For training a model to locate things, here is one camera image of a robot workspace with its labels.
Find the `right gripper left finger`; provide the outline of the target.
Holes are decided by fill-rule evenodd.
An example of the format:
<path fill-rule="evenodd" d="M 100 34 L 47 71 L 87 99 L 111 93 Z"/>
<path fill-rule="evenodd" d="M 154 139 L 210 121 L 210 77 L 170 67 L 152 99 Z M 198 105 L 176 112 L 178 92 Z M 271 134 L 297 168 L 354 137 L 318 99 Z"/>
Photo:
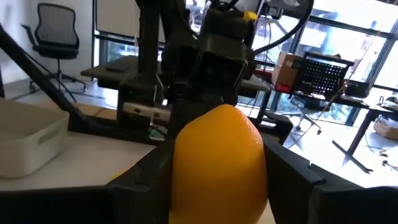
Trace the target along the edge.
<path fill-rule="evenodd" d="M 174 142 L 105 185 L 0 191 L 0 224 L 168 224 Z"/>

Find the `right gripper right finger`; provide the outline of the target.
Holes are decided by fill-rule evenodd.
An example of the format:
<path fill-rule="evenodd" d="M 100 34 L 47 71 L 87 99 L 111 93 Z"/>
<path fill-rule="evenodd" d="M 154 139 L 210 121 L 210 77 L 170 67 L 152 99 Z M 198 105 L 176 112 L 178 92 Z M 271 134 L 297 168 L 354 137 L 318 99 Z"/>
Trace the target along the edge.
<path fill-rule="evenodd" d="M 276 224 L 398 224 L 398 187 L 362 187 L 262 139 Z"/>

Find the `large orange-yellow lemon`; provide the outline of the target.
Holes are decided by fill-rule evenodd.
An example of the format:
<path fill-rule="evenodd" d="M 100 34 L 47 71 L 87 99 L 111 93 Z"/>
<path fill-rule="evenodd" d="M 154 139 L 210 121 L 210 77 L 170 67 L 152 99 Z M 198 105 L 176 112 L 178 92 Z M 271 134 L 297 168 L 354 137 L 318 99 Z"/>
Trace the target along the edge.
<path fill-rule="evenodd" d="M 217 106 L 178 133 L 169 224 L 257 224 L 266 205 L 262 136 L 240 110 Z"/>

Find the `brown cardboard box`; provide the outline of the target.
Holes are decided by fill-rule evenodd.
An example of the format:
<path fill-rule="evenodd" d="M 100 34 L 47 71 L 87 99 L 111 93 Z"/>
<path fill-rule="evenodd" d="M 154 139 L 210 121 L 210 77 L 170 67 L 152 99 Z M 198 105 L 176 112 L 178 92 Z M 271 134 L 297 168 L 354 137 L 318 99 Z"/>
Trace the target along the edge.
<path fill-rule="evenodd" d="M 295 81 L 296 74 L 299 71 L 302 56 L 281 52 L 272 72 L 272 84 L 278 91 L 290 93 Z"/>

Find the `black metal-legged table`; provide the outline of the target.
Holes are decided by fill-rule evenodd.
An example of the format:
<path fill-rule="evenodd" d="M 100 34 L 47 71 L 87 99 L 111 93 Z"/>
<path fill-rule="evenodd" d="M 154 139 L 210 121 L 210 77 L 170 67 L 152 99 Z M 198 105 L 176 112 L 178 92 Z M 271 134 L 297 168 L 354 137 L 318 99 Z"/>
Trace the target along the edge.
<path fill-rule="evenodd" d="M 360 163 L 355 157 L 354 153 L 357 150 L 359 143 L 362 138 L 366 135 L 366 131 L 368 130 L 369 125 L 372 121 L 375 121 L 379 115 L 384 116 L 392 116 L 393 118 L 398 118 L 398 110 L 389 109 L 382 106 L 380 103 L 371 103 L 370 105 L 366 103 L 361 103 L 361 106 L 356 105 L 356 107 L 361 109 L 367 109 L 368 112 L 361 123 L 358 132 L 353 138 L 349 148 L 346 150 L 341 145 L 339 145 L 335 140 L 332 140 L 332 144 L 339 149 L 344 155 L 345 159 L 343 161 L 343 165 L 345 165 L 348 161 L 352 161 L 357 167 L 359 167 L 364 173 L 370 174 L 373 170 L 368 169 L 362 163 Z"/>

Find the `black smartphone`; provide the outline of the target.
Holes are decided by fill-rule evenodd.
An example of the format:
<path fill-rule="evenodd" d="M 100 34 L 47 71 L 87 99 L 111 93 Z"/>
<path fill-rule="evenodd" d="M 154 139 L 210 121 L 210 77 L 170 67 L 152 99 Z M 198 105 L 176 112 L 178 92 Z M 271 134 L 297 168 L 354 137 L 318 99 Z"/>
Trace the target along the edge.
<path fill-rule="evenodd" d="M 107 65 L 105 69 L 110 72 L 123 73 L 129 70 L 129 65 L 117 63 L 117 64 Z"/>

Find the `dark grey desk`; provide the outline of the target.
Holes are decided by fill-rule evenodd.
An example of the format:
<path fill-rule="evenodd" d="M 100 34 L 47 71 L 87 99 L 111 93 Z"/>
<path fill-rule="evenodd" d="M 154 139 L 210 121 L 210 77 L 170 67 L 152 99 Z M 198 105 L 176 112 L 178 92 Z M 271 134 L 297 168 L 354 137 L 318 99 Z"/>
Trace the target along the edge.
<path fill-rule="evenodd" d="M 117 63 L 129 65 L 129 70 L 116 73 L 105 69 L 107 65 Z M 168 123 L 171 110 L 160 105 L 163 100 L 172 103 L 176 98 L 191 96 L 203 90 L 214 90 L 221 95 L 226 95 L 227 92 L 237 91 L 239 87 L 265 89 L 265 86 L 258 81 L 250 79 L 245 82 L 242 78 L 237 88 L 233 90 L 197 89 L 190 79 L 195 66 L 195 58 L 186 56 L 172 57 L 170 60 L 163 59 L 158 64 L 154 85 L 139 86 L 134 91 L 133 87 L 144 78 L 138 71 L 138 66 L 139 59 L 129 55 L 81 73 L 85 77 L 97 78 L 100 87 L 118 90 L 121 96 L 118 100 L 116 119 L 121 124 L 144 125 L 151 121 Z"/>

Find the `flat cardboard box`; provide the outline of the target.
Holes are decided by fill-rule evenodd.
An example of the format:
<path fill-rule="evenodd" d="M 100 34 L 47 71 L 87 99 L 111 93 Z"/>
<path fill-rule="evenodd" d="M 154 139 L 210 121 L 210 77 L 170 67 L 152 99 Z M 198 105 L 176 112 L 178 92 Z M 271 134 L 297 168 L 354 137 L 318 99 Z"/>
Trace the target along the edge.
<path fill-rule="evenodd" d="M 398 122 L 379 118 L 374 123 L 374 130 L 384 138 L 398 141 Z"/>

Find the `black perforated crate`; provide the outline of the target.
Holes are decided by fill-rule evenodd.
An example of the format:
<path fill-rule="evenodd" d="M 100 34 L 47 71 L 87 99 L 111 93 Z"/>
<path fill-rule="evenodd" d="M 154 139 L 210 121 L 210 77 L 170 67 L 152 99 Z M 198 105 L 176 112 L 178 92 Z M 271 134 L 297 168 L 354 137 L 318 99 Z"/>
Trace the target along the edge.
<path fill-rule="evenodd" d="M 348 69 L 353 65 L 354 62 L 337 56 L 305 52 L 295 77 L 293 91 L 328 98 L 339 92 Z"/>

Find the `translucent clear plastic basket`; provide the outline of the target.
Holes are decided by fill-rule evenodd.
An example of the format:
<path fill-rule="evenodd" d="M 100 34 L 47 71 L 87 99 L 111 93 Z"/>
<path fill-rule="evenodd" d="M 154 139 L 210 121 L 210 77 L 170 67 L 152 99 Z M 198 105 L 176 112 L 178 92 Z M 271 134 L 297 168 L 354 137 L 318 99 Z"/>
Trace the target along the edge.
<path fill-rule="evenodd" d="M 0 177 L 20 178 L 64 149 L 69 114 L 0 98 Z"/>

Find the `large glass window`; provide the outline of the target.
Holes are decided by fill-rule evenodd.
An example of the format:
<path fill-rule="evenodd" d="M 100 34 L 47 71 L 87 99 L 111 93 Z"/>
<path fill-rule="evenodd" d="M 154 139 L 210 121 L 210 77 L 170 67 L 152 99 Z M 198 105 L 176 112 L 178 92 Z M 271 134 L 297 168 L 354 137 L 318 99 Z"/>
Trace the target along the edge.
<path fill-rule="evenodd" d="M 261 16 L 253 48 L 276 41 L 298 23 L 298 18 L 285 12 L 278 20 Z M 260 67 L 273 70 L 280 52 L 303 55 L 316 52 L 339 55 L 354 62 L 346 77 L 359 82 L 393 87 L 386 79 L 387 68 L 398 53 L 398 6 L 375 0 L 315 0 L 312 15 L 296 36 L 256 56 Z M 267 109 L 291 112 L 296 108 L 288 95 L 272 92 Z M 321 118 L 353 125 L 359 121 L 359 108 L 333 105 Z"/>

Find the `black mesh office chair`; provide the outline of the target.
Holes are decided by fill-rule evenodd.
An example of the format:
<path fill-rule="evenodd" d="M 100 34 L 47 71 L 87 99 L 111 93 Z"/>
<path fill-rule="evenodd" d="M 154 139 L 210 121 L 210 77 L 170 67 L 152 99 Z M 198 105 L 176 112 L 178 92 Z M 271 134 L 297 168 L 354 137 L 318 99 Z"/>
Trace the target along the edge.
<path fill-rule="evenodd" d="M 42 2 L 37 5 L 37 13 L 39 22 L 34 30 L 25 24 L 21 24 L 21 27 L 27 32 L 33 51 L 57 61 L 57 71 L 47 71 L 46 76 L 56 79 L 59 85 L 62 85 L 64 78 L 81 83 L 86 91 L 85 82 L 62 73 L 60 68 L 61 60 L 73 60 L 79 54 L 80 39 L 75 29 L 76 12 L 70 7 Z"/>

